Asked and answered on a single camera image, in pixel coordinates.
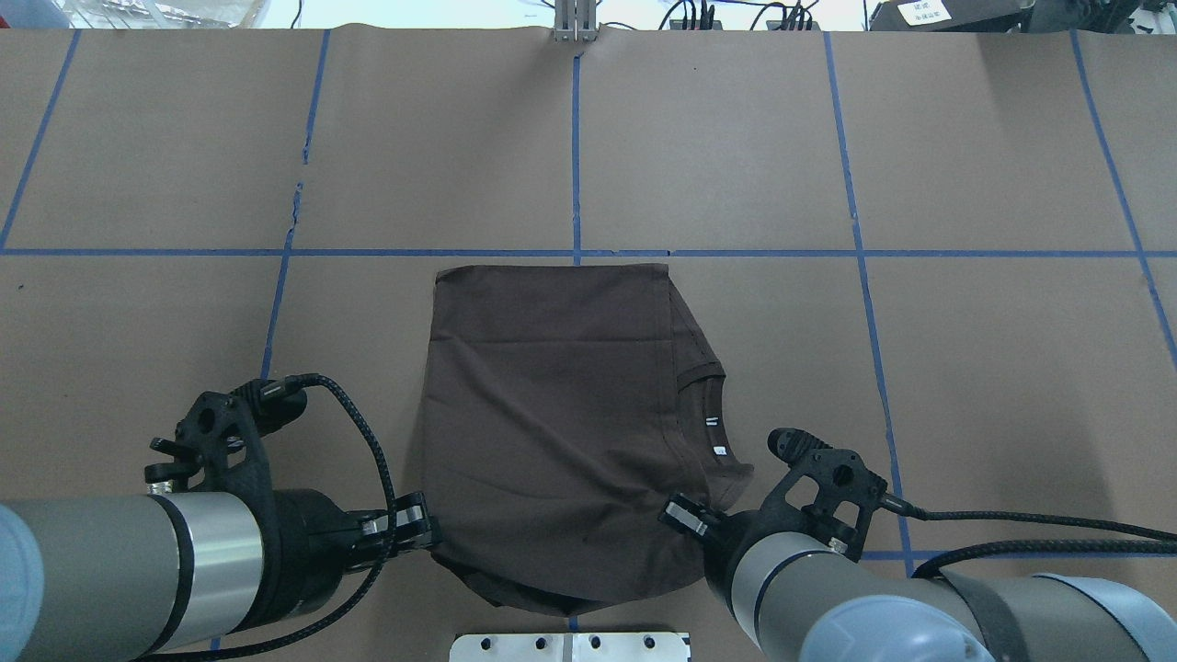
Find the white label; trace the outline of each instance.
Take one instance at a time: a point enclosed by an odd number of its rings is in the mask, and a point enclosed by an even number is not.
[[[903,20],[907,21],[907,25],[927,25],[952,20],[940,0],[919,0],[918,2],[899,5],[899,13],[903,14]]]

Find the white bracket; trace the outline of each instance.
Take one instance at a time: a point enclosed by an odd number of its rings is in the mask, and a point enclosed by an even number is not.
[[[463,635],[450,662],[690,662],[686,633]]]
[[[553,0],[557,41],[597,40],[597,0]]]

